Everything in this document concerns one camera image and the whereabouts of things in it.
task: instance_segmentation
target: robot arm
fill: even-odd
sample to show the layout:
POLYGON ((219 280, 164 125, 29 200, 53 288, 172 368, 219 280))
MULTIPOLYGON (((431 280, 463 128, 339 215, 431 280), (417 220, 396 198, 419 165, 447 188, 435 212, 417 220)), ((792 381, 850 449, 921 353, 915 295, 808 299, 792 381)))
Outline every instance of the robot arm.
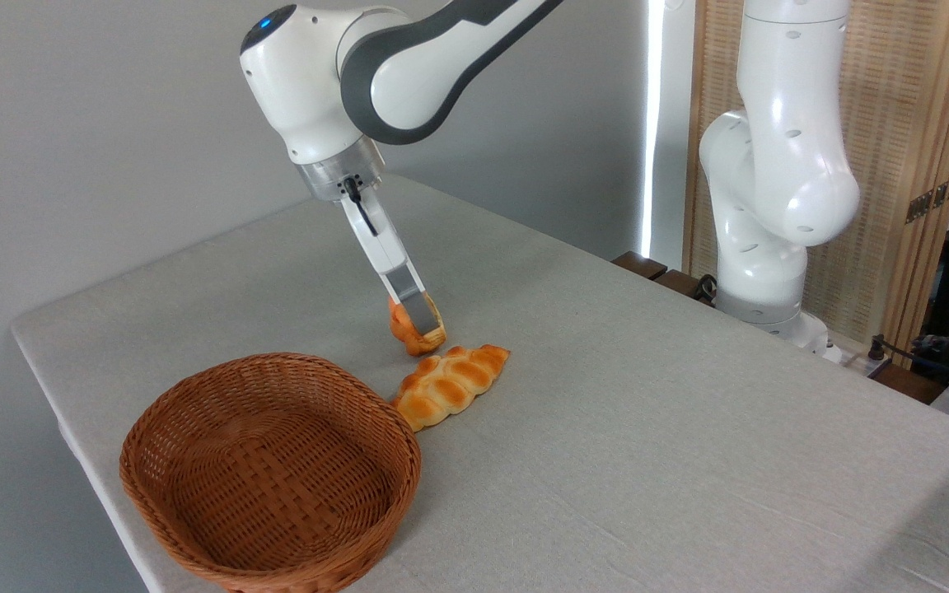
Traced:
POLYGON ((562 0, 455 0, 420 22, 390 7, 288 5, 251 27, 241 68, 314 198, 342 205, 391 299, 437 329, 425 286, 376 197, 372 139, 417 142, 464 87, 562 0))
POLYGON ((420 22, 359 39, 343 60, 347 115, 379 142, 425 139, 467 83, 561 3, 455 0, 420 22))
POLYGON ((700 157, 713 202, 716 307, 822 353, 827 331, 801 311, 806 247, 858 212, 841 133, 848 0, 746 0, 738 54, 745 111, 710 124, 700 157))

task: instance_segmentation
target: bread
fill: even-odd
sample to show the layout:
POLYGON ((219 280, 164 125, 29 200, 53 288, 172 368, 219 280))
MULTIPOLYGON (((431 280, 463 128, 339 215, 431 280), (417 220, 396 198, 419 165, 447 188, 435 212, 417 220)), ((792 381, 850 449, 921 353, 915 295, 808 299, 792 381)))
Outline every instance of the bread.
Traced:
POLYGON ((474 350, 455 346, 444 357, 427 357, 402 380, 398 397, 391 403, 412 431, 433 427, 449 414, 463 412, 476 395, 489 391, 511 354, 486 344, 474 350))
POLYGON ((392 297, 388 297, 388 301, 390 301, 390 332, 405 344, 405 351, 411 357, 433 353, 438 346, 445 343, 445 324, 442 323, 442 315, 438 314, 437 307, 434 306, 434 301, 430 300, 429 294, 425 292, 423 297, 426 299, 430 311, 434 314, 434 319, 437 320, 437 329, 426 335, 420 334, 419 330, 412 325, 412 320, 409 318, 405 307, 400 303, 395 303, 392 297))

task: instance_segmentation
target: white tablecloth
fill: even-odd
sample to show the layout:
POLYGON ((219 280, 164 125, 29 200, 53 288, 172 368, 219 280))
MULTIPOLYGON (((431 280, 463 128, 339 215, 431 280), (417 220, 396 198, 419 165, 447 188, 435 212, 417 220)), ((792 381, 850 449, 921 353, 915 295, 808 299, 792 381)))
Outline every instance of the white tablecloth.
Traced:
MULTIPOLYGON (((949 591, 949 417, 411 181, 383 202, 451 341, 510 348, 421 432, 423 479, 364 591, 949 591)), ((327 357, 390 398, 414 360, 338 208, 303 203, 14 326, 148 589, 218 591, 159 548, 118 455, 179 379, 327 357)))

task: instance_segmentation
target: electrical cable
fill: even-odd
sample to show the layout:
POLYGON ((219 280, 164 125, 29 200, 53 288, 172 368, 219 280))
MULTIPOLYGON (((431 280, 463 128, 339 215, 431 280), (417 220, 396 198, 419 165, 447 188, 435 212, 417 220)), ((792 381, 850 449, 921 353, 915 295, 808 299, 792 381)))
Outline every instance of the electrical cable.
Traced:
POLYGON ((702 299, 702 297, 704 297, 705 300, 709 301, 709 303, 712 303, 714 294, 716 292, 716 286, 716 277, 714 277, 712 274, 705 274, 698 281, 698 286, 694 292, 695 299, 702 299))
POLYGON ((948 365, 939 364, 933 360, 926 359, 926 357, 920 357, 918 356, 918 354, 908 353, 904 349, 901 349, 899 347, 893 346, 892 344, 889 344, 888 342, 885 341, 884 334, 874 335, 872 340, 874 341, 874 343, 880 344, 881 346, 884 346, 885 348, 892 350, 893 353, 899 354, 899 356, 904 357, 905 359, 915 361, 918 364, 924 364, 926 367, 933 367, 935 369, 938 369, 939 371, 949 372, 948 365))

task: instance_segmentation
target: woven basket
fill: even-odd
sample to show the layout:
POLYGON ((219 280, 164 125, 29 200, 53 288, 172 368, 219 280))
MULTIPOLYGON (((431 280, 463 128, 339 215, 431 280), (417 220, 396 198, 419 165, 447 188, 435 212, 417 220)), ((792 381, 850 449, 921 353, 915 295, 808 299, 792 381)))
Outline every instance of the woven basket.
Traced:
POLYGON ((318 357, 190 376, 127 435, 124 489, 159 543, 228 591, 338 591, 379 562, 419 480, 408 423, 318 357))

